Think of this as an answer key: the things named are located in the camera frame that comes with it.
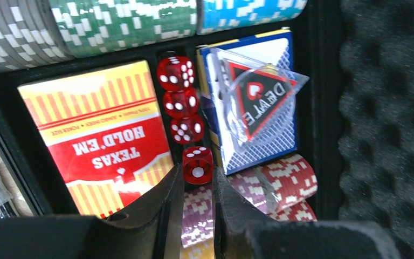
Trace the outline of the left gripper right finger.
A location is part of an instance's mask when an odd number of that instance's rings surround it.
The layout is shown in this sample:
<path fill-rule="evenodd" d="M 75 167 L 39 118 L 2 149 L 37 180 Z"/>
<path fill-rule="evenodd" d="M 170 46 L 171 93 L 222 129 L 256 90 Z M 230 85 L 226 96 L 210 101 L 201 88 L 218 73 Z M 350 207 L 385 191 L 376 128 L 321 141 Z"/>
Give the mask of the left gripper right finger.
<path fill-rule="evenodd" d="M 213 173 L 225 176 L 221 168 Z M 241 228 L 214 229 L 216 258 L 400 258 L 388 233 L 370 221 L 276 221 L 258 212 Z"/>

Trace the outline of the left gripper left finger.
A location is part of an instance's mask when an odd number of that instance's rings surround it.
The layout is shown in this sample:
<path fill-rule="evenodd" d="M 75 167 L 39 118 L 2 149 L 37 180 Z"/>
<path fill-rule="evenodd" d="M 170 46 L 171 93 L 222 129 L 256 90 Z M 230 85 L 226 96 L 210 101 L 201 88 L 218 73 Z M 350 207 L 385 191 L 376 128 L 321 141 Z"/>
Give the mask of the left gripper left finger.
<path fill-rule="evenodd" d="M 179 258 L 183 195 L 178 164 L 105 220 L 81 215 L 0 219 L 0 258 Z"/>

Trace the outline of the purple chip stack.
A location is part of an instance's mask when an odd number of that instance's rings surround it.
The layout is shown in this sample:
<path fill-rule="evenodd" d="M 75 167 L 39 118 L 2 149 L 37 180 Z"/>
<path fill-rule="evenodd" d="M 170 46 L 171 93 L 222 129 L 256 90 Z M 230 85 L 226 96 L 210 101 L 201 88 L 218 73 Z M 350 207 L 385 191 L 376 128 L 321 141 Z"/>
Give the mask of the purple chip stack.
<path fill-rule="evenodd" d="M 213 238 L 217 226 L 229 233 L 240 229 L 249 219 L 258 219 L 258 212 L 275 212 L 278 198 L 272 185 L 257 169 L 217 175 L 213 184 L 184 194 L 182 247 Z"/>

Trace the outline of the short red chip stack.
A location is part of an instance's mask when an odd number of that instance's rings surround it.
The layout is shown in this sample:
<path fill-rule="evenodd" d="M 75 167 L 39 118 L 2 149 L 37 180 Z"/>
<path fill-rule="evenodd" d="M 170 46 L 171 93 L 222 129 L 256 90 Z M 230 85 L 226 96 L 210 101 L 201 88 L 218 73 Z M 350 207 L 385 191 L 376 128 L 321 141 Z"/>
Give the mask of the short red chip stack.
<path fill-rule="evenodd" d="M 258 167 L 277 202 L 276 210 L 289 208 L 313 196 L 318 189 L 315 173 L 299 154 Z"/>

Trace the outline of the red die pair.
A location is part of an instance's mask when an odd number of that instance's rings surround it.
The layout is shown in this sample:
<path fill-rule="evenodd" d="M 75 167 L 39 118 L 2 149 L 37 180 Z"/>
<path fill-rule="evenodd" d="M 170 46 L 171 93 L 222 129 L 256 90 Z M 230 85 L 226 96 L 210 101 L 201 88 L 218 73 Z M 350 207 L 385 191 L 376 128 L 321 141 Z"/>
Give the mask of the red die pair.
<path fill-rule="evenodd" d="M 183 176 L 189 184 L 209 183 L 212 180 L 214 167 L 212 151 L 207 147 L 189 147 L 182 153 Z"/>

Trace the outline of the red Texas Hold'em card deck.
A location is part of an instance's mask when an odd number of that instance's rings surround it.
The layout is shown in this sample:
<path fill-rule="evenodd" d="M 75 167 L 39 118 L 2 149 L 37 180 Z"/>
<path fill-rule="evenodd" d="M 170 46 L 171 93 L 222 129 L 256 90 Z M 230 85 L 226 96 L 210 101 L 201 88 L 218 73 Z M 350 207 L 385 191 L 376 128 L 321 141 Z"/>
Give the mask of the red Texas Hold'em card deck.
<path fill-rule="evenodd" d="M 145 60 L 24 84 L 18 92 L 83 215 L 110 216 L 173 168 Z"/>

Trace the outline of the lone red die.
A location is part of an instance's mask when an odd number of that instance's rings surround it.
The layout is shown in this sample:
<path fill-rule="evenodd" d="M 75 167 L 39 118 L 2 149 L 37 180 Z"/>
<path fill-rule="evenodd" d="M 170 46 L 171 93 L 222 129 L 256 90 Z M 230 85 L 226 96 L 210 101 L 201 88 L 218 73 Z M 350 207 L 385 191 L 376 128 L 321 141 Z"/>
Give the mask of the lone red die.
<path fill-rule="evenodd" d="M 157 79 L 168 92 L 182 91 L 192 87 L 195 80 L 194 62 L 186 56 L 161 59 L 157 66 Z"/>

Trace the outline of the yellow 50 chip stack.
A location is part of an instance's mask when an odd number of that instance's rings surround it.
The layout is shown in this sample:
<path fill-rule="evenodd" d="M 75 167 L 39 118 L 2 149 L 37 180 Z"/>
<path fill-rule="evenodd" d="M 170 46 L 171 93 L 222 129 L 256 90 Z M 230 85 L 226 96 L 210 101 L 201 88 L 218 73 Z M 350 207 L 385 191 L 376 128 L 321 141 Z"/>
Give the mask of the yellow 50 chip stack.
<path fill-rule="evenodd" d="M 182 248 L 180 259 L 215 259 L 213 239 Z"/>

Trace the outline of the red 100 chip stack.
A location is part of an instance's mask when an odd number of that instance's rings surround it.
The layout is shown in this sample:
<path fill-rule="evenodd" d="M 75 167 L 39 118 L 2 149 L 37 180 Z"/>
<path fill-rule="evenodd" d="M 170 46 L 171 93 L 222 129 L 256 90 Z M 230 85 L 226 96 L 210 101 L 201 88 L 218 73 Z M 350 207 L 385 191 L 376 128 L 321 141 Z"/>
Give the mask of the red 100 chip stack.
<path fill-rule="evenodd" d="M 277 221 L 317 221 L 314 211 L 306 201 L 301 201 L 280 212 L 271 213 L 269 217 Z"/>

